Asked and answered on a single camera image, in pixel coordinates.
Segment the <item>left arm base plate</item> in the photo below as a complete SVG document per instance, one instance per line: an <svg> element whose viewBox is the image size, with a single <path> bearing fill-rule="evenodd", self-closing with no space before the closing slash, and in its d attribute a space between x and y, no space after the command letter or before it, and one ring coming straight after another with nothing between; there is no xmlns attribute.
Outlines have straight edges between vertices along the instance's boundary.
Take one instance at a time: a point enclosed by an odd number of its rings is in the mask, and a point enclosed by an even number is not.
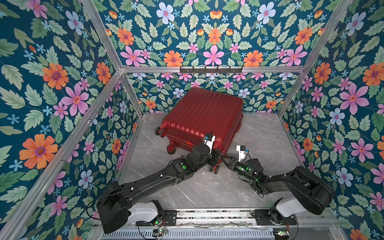
<svg viewBox="0 0 384 240"><path fill-rule="evenodd" d="M178 211L165 210L163 213L159 213L153 220L149 222L138 221L136 226L139 227L160 227L160 226L175 226L177 221Z"/></svg>

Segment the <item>red hard-shell suitcase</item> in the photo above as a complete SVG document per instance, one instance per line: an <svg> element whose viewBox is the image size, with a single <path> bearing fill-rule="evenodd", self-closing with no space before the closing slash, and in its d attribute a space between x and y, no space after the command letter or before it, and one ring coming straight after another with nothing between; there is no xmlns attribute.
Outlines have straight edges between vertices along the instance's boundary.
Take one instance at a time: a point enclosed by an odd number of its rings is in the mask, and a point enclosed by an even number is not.
<svg viewBox="0 0 384 240"><path fill-rule="evenodd" d="M213 150L222 151L220 164L222 156L227 154L236 133L241 128L242 120L241 98L192 88L164 117L162 123L155 129L155 134L169 139L167 152L170 155L177 149L184 149L190 153L193 147L204 144L203 138L206 134L213 134L216 136Z"/></svg>

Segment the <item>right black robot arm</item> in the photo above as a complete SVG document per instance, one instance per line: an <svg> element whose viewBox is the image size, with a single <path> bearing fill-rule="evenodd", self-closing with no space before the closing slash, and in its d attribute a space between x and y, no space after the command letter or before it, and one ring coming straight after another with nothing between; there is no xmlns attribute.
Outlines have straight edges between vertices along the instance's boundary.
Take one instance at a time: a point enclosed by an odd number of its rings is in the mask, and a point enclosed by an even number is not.
<svg viewBox="0 0 384 240"><path fill-rule="evenodd" d="M260 197L277 192L290 192L293 195L277 201L271 208L271 215L284 218L302 212L321 215L335 194L330 185L303 166L297 166L285 174L270 176L264 174L258 159L250 159L245 163L234 157L222 157L222 160L229 170L245 178Z"/></svg>

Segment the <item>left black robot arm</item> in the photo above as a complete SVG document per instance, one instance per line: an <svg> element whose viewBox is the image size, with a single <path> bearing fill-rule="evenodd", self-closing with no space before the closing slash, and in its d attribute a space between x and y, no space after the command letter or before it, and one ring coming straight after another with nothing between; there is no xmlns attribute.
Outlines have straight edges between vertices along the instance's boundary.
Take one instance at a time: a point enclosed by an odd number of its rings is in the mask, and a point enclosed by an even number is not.
<svg viewBox="0 0 384 240"><path fill-rule="evenodd" d="M199 144L187 156L171 160L165 168L150 176L121 185L117 181L109 183L97 201L104 233L110 234L123 227L132 215L129 209L141 199L192 178L206 165L216 165L221 154L219 149L211 150Z"/></svg>

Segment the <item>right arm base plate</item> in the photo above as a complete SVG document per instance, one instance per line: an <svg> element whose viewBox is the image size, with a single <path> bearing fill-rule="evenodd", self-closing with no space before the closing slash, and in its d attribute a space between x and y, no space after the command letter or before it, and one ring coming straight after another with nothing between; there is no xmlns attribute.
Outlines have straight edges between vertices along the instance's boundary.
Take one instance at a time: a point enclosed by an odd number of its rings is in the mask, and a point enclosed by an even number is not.
<svg viewBox="0 0 384 240"><path fill-rule="evenodd" d="M284 217L276 210L271 211L269 209L256 209L252 212L252 216L255 218L258 226L296 226L298 223L295 215L291 215L290 217Z"/></svg>

